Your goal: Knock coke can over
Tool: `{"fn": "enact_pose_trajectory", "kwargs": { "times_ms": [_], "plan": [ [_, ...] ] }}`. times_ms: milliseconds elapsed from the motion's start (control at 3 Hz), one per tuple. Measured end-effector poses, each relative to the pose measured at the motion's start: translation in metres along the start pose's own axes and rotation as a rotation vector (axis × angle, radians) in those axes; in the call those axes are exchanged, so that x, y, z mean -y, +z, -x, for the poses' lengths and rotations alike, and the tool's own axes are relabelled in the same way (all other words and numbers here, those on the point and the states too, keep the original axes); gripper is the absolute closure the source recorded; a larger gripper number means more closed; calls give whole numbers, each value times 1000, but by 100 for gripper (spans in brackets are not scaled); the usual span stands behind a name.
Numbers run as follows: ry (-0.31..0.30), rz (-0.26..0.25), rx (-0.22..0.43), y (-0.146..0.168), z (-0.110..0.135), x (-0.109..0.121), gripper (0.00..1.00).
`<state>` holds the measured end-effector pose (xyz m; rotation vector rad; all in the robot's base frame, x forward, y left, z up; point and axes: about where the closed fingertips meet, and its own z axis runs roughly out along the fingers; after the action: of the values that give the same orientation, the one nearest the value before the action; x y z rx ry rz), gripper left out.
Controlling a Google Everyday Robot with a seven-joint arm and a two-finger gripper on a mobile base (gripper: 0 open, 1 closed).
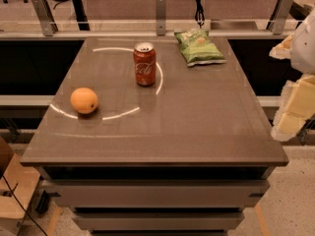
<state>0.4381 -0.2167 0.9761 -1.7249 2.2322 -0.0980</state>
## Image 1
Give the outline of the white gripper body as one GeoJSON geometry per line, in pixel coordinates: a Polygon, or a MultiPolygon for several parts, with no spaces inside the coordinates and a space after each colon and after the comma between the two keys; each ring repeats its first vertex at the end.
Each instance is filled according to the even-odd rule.
{"type": "Polygon", "coordinates": [[[315,9],[296,29],[290,49],[291,67],[306,74],[315,74],[315,9]]]}

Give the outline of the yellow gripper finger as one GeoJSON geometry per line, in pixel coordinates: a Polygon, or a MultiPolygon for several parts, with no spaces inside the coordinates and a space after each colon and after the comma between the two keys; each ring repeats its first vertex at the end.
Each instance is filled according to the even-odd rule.
{"type": "Polygon", "coordinates": [[[292,34],[287,36],[281,43],[272,48],[269,55],[275,59],[289,59],[292,34]]]}
{"type": "Polygon", "coordinates": [[[315,76],[303,75],[296,82],[287,81],[281,93],[271,136],[279,142],[295,137],[306,121],[315,115],[315,76]]]}

